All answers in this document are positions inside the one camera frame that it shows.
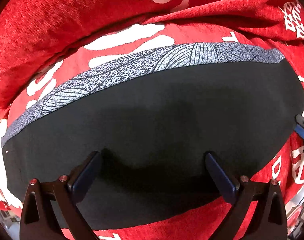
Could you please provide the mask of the black pants with grey waistband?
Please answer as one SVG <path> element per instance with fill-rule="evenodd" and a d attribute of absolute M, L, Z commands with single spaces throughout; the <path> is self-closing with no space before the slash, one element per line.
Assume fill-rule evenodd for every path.
<path fill-rule="evenodd" d="M 91 68 L 30 106 L 2 137 L 8 189 L 52 181 L 102 154 L 79 209 L 95 230 L 168 219 L 218 196 L 214 151 L 252 176 L 290 137 L 304 89 L 277 49 L 190 43 Z"/>

